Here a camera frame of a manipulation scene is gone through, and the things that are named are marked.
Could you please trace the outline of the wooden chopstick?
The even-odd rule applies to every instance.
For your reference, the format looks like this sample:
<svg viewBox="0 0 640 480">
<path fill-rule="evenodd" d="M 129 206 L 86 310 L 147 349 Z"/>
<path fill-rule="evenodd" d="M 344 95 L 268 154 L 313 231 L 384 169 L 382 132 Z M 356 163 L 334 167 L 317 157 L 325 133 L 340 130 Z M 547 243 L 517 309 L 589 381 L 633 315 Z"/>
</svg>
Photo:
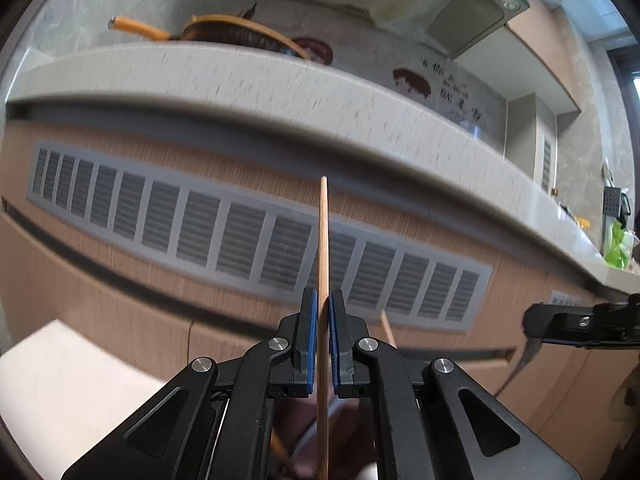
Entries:
<svg viewBox="0 0 640 480">
<path fill-rule="evenodd" d="M 387 314 L 385 311 L 380 313 L 380 322 L 382 325 L 382 329 L 384 332 L 385 341 L 390 344 L 392 347 L 396 348 L 396 339 L 392 330 L 392 326 L 390 326 L 390 321 L 388 320 Z"/>
<path fill-rule="evenodd" d="M 318 229 L 317 327 L 317 478 L 329 479 L 329 321 L 326 302 L 330 291 L 328 179 L 320 179 Z"/>
</svg>

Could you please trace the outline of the wooden spoon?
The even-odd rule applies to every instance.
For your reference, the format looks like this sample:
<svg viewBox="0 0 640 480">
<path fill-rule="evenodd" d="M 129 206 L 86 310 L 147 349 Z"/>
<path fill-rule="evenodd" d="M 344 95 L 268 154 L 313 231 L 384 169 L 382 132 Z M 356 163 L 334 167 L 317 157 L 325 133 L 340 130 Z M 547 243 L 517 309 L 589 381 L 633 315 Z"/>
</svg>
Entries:
<svg viewBox="0 0 640 480">
<path fill-rule="evenodd" d="M 290 468 L 291 461 L 290 456 L 288 456 L 288 451 L 283 445 L 281 439 L 279 438 L 276 430 L 271 430 L 270 434 L 270 450 L 273 452 L 275 456 L 277 456 L 278 460 L 285 466 Z"/>
</svg>

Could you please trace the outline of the small grey vent grille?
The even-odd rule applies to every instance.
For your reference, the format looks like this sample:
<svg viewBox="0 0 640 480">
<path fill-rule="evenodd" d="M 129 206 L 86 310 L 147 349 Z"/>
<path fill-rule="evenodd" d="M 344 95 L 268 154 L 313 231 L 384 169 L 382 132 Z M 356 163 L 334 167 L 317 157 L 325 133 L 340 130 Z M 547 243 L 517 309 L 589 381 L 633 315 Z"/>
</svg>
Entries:
<svg viewBox="0 0 640 480">
<path fill-rule="evenodd" d="M 590 294 L 573 295 L 553 289 L 549 302 L 560 307 L 589 307 L 592 305 L 592 296 Z"/>
</svg>

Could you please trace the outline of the green bag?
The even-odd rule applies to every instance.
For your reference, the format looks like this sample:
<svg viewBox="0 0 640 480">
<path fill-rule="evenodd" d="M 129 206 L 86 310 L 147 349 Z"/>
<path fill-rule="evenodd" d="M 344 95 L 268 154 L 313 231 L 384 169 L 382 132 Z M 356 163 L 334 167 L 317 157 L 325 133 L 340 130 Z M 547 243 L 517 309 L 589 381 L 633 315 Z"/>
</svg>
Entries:
<svg viewBox="0 0 640 480">
<path fill-rule="evenodd" d="M 625 229 L 618 220 L 614 220 L 605 231 L 603 258 L 612 268 L 627 270 L 632 252 L 638 244 L 636 234 Z"/>
</svg>

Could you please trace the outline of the long grey vent grille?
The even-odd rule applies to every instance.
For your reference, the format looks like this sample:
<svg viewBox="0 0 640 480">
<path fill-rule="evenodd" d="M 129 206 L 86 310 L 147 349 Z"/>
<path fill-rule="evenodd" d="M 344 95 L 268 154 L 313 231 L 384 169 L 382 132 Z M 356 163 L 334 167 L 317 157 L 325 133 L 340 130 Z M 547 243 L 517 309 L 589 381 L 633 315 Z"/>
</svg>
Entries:
<svg viewBox="0 0 640 480">
<path fill-rule="evenodd" d="M 77 229 L 166 268 L 295 304 L 318 281 L 318 211 L 231 184 L 40 141 L 26 195 Z M 330 283 L 374 320 L 468 330 L 487 263 L 344 218 L 330 221 Z"/>
</svg>

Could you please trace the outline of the cream fringed tablecloth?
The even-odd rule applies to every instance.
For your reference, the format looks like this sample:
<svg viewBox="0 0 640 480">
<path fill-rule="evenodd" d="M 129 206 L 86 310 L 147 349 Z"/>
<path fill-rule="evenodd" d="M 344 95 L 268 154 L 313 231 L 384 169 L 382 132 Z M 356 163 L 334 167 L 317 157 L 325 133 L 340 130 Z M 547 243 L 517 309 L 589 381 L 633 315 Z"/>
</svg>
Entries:
<svg viewBox="0 0 640 480">
<path fill-rule="evenodd" d="M 56 320 L 1 357 L 1 418 L 40 477 L 59 479 L 163 385 Z"/>
</svg>

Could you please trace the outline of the cartoon wall sticker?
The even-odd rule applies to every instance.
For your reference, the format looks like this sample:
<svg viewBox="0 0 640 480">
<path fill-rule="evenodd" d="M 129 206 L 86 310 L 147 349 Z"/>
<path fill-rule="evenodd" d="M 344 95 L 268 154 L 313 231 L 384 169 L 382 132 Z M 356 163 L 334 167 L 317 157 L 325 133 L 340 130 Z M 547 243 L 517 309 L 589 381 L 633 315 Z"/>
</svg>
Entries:
<svg viewBox="0 0 640 480">
<path fill-rule="evenodd" d="M 411 68 L 374 54 L 366 58 L 359 50 L 348 52 L 339 48 L 335 51 L 319 38 L 298 36 L 293 41 L 314 62 L 395 91 L 465 128 L 474 138 L 480 138 L 483 113 L 470 103 L 468 84 L 459 84 L 453 74 L 445 72 L 444 64 L 422 60 L 417 68 Z"/>
</svg>

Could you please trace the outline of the yellow-handled frying pan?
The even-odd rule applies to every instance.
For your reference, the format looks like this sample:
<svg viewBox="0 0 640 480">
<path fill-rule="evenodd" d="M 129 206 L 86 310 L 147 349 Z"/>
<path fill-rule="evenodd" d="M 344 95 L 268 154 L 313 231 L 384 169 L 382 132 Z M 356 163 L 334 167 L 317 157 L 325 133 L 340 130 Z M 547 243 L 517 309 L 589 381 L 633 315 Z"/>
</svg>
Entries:
<svg viewBox="0 0 640 480">
<path fill-rule="evenodd" d="M 246 47 L 295 56 L 310 61 L 309 54 L 295 41 L 275 30 L 252 21 L 256 6 L 241 16 L 229 14 L 193 15 L 177 35 L 152 25 L 117 15 L 107 26 L 152 41 L 201 41 L 211 44 Z"/>
</svg>

